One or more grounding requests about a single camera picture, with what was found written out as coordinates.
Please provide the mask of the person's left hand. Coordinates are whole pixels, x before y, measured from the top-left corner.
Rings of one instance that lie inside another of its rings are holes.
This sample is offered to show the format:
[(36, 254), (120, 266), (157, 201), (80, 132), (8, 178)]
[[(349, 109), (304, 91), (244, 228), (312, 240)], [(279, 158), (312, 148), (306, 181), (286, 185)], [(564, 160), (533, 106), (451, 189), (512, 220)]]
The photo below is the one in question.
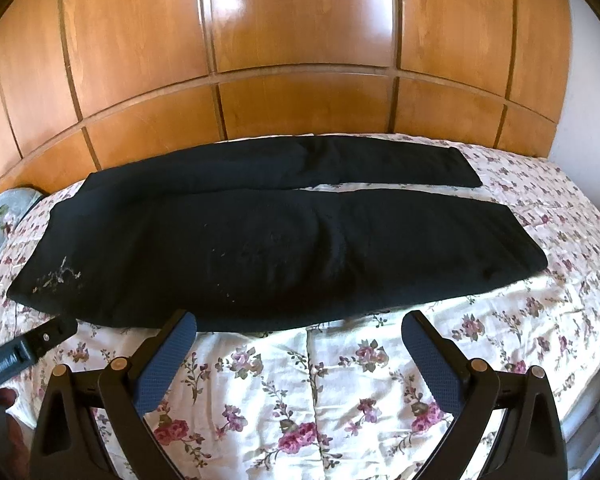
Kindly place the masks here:
[(8, 410), (18, 394), (0, 388), (0, 479), (29, 479), (30, 451), (22, 428)]

